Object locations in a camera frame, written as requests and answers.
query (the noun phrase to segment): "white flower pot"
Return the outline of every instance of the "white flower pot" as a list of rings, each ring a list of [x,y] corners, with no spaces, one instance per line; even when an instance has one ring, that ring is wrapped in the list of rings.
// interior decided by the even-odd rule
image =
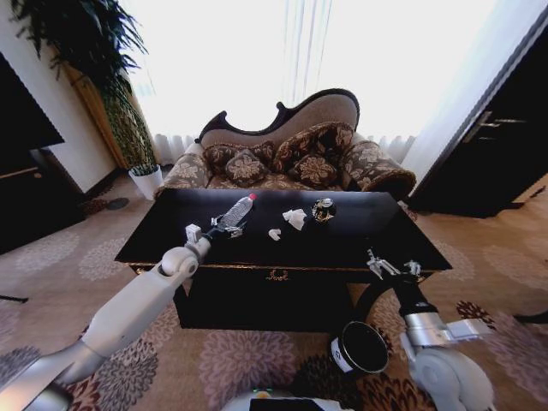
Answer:
[[[156,171],[147,176],[134,176],[131,170],[128,172],[131,179],[137,184],[139,190],[147,200],[154,200],[154,192],[162,185],[162,170],[157,166]]]

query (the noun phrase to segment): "plastic water bottle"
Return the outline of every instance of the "plastic water bottle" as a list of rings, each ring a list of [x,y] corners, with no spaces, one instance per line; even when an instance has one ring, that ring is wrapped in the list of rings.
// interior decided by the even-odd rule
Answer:
[[[226,229],[228,227],[236,227],[246,214],[249,213],[251,207],[253,207],[253,200],[256,198],[257,195],[249,194],[247,197],[239,199],[218,222],[218,228]]]

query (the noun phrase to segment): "black coffee table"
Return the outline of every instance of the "black coffee table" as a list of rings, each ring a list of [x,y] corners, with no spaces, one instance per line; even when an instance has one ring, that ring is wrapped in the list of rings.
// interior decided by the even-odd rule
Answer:
[[[194,275],[189,295],[180,287],[175,303],[188,328],[334,331],[349,319],[364,320],[387,290],[369,271],[366,250],[396,267],[410,259],[423,278],[451,268],[439,251],[385,193],[270,191],[258,195],[242,237],[213,245]],[[190,223],[204,231],[211,217],[227,211],[249,190],[168,189],[116,256],[136,271],[155,265],[164,252],[186,241]],[[337,216],[327,224],[311,217],[302,231],[282,212],[330,197]],[[269,229],[281,229],[273,241]],[[347,283],[370,283],[353,307]]]

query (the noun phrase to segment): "small white object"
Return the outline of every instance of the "small white object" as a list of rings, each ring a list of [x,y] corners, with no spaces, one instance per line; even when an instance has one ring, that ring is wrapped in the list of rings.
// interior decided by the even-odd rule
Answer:
[[[271,237],[272,240],[274,241],[279,241],[280,240],[280,234],[282,234],[282,231],[280,229],[271,229],[269,232],[268,232],[268,235]]]
[[[186,231],[188,242],[192,242],[193,244],[195,244],[200,238],[202,238],[202,229],[196,224],[189,224],[186,228]]]
[[[293,210],[289,210],[289,211],[286,211],[286,212],[282,213],[283,219],[285,221],[289,221],[289,218],[291,217],[291,214],[293,214]]]
[[[307,214],[302,210],[302,208],[298,210],[289,210],[282,214],[283,219],[290,223],[293,227],[298,229],[299,231],[302,230],[302,227],[305,225],[305,217]]]

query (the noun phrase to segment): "crumpled tissue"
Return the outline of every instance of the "crumpled tissue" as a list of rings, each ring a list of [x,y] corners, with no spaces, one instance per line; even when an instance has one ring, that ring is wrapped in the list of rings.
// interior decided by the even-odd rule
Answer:
[[[283,219],[294,226],[299,231],[302,230],[302,226],[305,225],[305,217],[307,214],[302,210],[289,210],[282,214]]]

